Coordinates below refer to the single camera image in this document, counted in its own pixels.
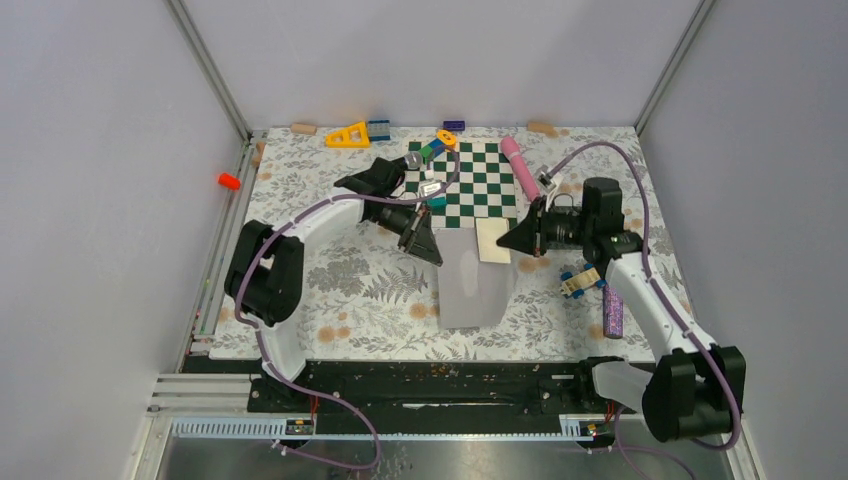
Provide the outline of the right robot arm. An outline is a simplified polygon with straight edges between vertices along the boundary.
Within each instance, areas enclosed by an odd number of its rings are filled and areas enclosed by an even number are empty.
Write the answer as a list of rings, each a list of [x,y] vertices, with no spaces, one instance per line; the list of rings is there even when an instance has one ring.
[[[509,250],[541,257],[550,250],[580,249],[602,282],[629,309],[653,352],[648,372],[617,357],[581,364],[573,386],[575,402],[597,412],[611,400],[643,415],[660,442],[741,433],[745,358],[722,347],[674,299],[647,242],[624,227],[618,181],[593,177],[583,184],[577,207],[548,206],[537,198],[525,218],[497,240]]]

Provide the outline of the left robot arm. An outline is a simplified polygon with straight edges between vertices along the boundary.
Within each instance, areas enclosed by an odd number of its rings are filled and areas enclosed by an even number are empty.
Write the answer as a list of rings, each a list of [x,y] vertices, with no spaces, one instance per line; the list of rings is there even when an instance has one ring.
[[[310,254],[344,230],[371,222],[396,234],[402,253],[442,265],[428,199],[393,195],[407,172],[422,165],[418,152],[394,160],[378,157],[368,169],[337,180],[327,197],[282,225],[251,220],[242,227],[224,292],[234,301],[235,319],[253,329],[262,369],[275,380],[272,398],[285,410],[301,409],[310,397],[308,381],[299,377],[306,357],[296,326]]]

